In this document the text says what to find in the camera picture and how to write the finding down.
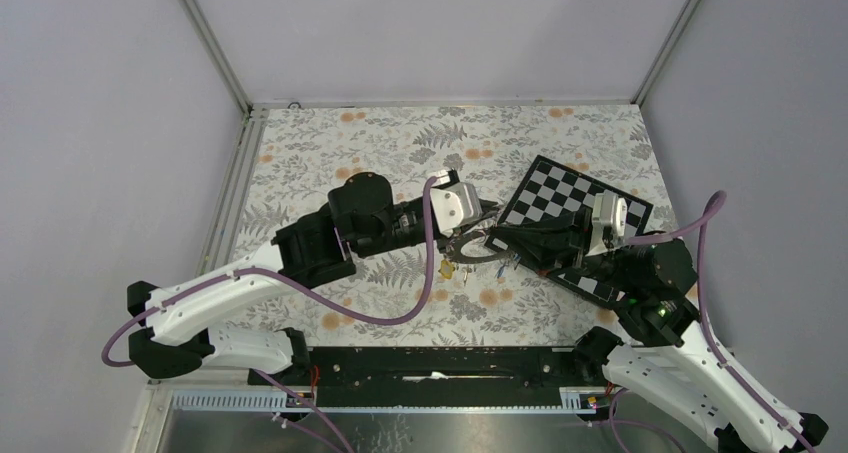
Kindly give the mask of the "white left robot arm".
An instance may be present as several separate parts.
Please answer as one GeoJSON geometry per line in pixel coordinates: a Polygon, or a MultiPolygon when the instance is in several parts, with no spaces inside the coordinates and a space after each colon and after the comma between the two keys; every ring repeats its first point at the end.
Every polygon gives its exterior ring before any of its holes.
{"type": "Polygon", "coordinates": [[[320,286],[355,273],[356,258],[417,245],[425,248],[423,292],[429,293],[437,253],[497,209],[453,170],[433,173],[410,201],[396,201],[390,182],[379,174],[355,174],[331,190],[320,209],[229,264],[171,287],[131,284],[129,321],[110,343],[125,339],[126,365],[152,379],[236,368],[299,383],[312,367],[301,331],[236,328],[229,318],[276,297],[317,299],[320,286]]]}

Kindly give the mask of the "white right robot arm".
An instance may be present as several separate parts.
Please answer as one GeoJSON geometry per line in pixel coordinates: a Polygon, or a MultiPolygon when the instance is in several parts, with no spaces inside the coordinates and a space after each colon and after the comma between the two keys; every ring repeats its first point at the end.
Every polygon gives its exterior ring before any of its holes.
{"type": "Polygon", "coordinates": [[[811,452],[828,432],[817,414],[792,409],[759,383],[719,342],[701,287],[701,253],[691,253],[684,231],[627,237],[628,209],[614,193],[592,208],[523,225],[499,224],[490,234],[542,273],[568,271],[612,287],[626,334],[684,374],[655,371],[601,327],[586,333],[573,359],[575,375],[604,379],[675,415],[717,452],[811,452]]]}

